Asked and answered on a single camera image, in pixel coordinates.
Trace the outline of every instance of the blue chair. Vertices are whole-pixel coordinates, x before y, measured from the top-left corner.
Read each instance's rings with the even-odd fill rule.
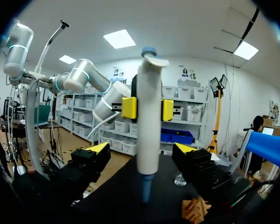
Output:
[[[245,177],[248,172],[252,153],[257,154],[280,167],[280,137],[278,136],[272,136],[249,130],[239,151],[237,160],[230,169],[231,173],[233,173],[240,165],[246,151],[248,151],[248,156],[246,158],[244,168]]]

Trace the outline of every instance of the wooden floor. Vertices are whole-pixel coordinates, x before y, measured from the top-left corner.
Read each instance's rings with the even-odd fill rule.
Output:
[[[57,148],[60,151],[60,146],[62,150],[63,160],[67,163],[70,160],[70,153],[72,153],[77,148],[88,148],[91,147],[91,143],[74,135],[70,134],[69,131],[65,130],[64,128],[59,129],[61,144],[58,144]],[[35,139],[37,140],[37,148],[40,151],[46,151],[49,147],[49,130],[44,130],[45,140],[48,143],[43,143],[37,135],[35,135]],[[55,137],[58,138],[58,131],[55,129]],[[6,137],[5,133],[0,133],[0,142],[2,143],[4,149],[6,148]],[[28,152],[23,152],[24,159],[28,160],[29,155]],[[95,187],[101,186],[105,181],[107,181],[110,177],[112,177],[120,168],[122,168],[129,160],[131,156],[117,153],[111,151],[111,159],[109,160],[108,164],[106,165],[104,171],[101,173],[99,180],[96,183],[92,183]],[[13,163],[8,164],[10,171],[12,171]],[[28,170],[33,170],[32,166],[28,166]]]

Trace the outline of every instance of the blue pipette tip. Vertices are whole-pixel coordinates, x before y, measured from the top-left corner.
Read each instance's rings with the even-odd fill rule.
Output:
[[[148,203],[151,189],[151,180],[154,175],[142,175],[142,202]]]
[[[152,54],[153,56],[157,56],[157,50],[153,47],[144,47],[142,48],[141,56],[143,57],[145,54]]]

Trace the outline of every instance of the light panel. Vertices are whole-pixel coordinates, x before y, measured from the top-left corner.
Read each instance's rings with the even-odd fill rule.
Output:
[[[253,47],[245,41],[242,41],[238,48],[235,50],[234,54],[246,60],[250,60],[257,52],[257,48]]]
[[[135,46],[135,42],[129,35],[126,29],[104,35],[104,38],[114,47],[115,49],[126,48]]]
[[[63,55],[59,60],[62,62],[65,62],[67,64],[73,64],[74,62],[77,61],[76,59],[74,59],[70,56],[67,56],[67,55]]]

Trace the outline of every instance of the cardboard box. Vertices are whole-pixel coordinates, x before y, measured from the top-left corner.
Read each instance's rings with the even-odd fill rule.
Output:
[[[273,126],[273,119],[263,118],[263,127]]]
[[[274,128],[273,135],[280,136],[280,127],[273,126],[273,128]]]

